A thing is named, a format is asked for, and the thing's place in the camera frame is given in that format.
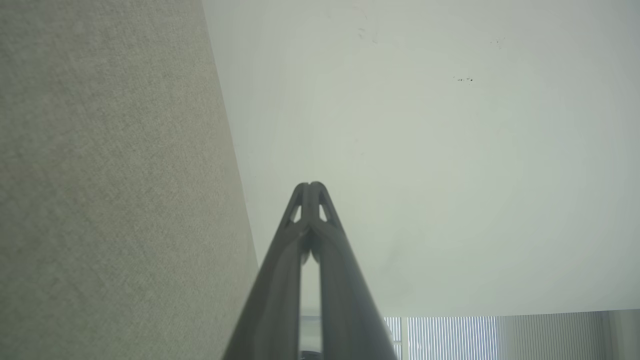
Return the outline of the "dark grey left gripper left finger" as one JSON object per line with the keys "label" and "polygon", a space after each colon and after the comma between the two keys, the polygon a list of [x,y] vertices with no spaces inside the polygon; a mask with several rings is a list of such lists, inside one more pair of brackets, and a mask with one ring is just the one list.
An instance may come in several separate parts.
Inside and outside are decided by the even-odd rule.
{"label": "dark grey left gripper left finger", "polygon": [[274,238],[247,297],[223,358],[300,358],[301,273],[310,253],[304,200],[308,183],[292,192]]}

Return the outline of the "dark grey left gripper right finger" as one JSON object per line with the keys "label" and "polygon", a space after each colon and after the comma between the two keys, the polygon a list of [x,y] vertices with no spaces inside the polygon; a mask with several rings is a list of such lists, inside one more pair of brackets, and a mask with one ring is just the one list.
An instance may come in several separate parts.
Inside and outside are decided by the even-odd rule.
{"label": "dark grey left gripper right finger", "polygon": [[355,258],[327,187],[311,182],[311,252],[319,266],[325,360],[395,360],[386,322]]}

